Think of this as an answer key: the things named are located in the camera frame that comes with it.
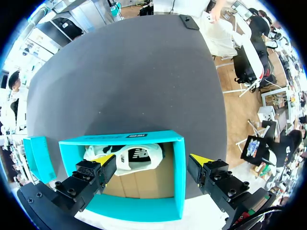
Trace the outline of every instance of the person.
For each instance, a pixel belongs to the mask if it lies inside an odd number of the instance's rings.
[[[9,78],[9,88],[12,90],[11,99],[27,100],[28,89],[21,85],[19,71],[14,72]]]
[[[306,139],[306,137],[307,137],[306,129],[304,128],[304,125],[298,121],[297,117],[294,120],[294,129],[300,130],[301,133],[302,133],[302,138]]]
[[[299,122],[302,124],[307,124],[307,115],[299,117]]]
[[[266,16],[265,19],[268,20],[270,29],[272,29],[272,27],[273,27],[273,21],[272,21],[272,19],[271,19],[269,16]]]
[[[225,5],[226,0],[216,0],[215,6],[210,11],[211,17],[213,19],[212,23],[217,23],[221,17],[221,9]]]
[[[306,105],[307,102],[307,93],[306,92],[302,92],[302,96],[301,96],[301,107],[303,108]]]
[[[249,27],[251,29],[251,40],[257,41],[262,37],[264,42],[266,42],[271,30],[269,22],[271,19],[267,16],[266,12],[262,10],[258,11],[258,14],[259,15],[250,18]]]
[[[255,8],[249,8],[248,10],[249,10],[253,15],[259,16],[258,10],[256,10]]]
[[[17,168],[16,164],[12,165],[12,170],[16,173],[16,174],[20,174],[20,168]]]
[[[13,161],[13,163],[17,164],[17,159],[15,158],[13,154],[10,154],[10,158]]]
[[[16,164],[13,164],[13,165],[12,165],[12,168],[13,168],[15,171],[20,171],[20,170],[21,170],[21,166],[16,165]]]
[[[22,174],[18,174],[16,176],[16,179],[21,184],[21,186],[24,186],[24,185],[30,183],[30,181]]]

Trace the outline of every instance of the wooden floor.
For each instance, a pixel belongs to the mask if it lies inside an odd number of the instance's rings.
[[[140,8],[142,8],[142,6],[127,6],[121,8],[121,15],[123,15],[125,19],[137,17],[140,13]]]
[[[122,15],[125,19],[137,17],[141,7],[132,6],[122,8]],[[215,58],[215,65],[232,62],[231,60],[221,61],[220,57]],[[218,68],[218,75],[223,91],[240,89],[238,83],[235,82],[236,74],[234,65],[228,65]],[[229,168],[232,169],[244,161],[240,159],[241,152],[236,146],[236,143],[244,140],[248,135],[253,134],[251,126],[248,124],[248,119],[259,121],[257,112],[262,105],[260,94],[258,92],[247,92],[239,98],[239,92],[224,94],[224,103],[227,119],[227,155],[226,162]]]

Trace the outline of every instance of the computer screen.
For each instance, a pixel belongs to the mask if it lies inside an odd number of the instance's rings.
[[[235,1],[235,3],[231,6],[232,9],[237,11],[237,13],[246,21],[251,16],[253,16],[252,12],[248,10],[241,2]]]

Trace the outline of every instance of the gray tabletop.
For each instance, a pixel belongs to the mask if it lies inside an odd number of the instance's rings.
[[[177,15],[127,19],[86,34],[31,81],[29,136],[46,136],[58,180],[58,141],[83,135],[174,130],[191,153],[226,157],[220,81],[199,31]],[[187,173],[186,198],[201,193]]]

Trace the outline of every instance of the white sneaker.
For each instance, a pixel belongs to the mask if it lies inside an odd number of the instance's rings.
[[[162,149],[158,144],[90,146],[83,158],[93,161],[109,154],[116,155],[116,176],[155,169],[163,159]]]

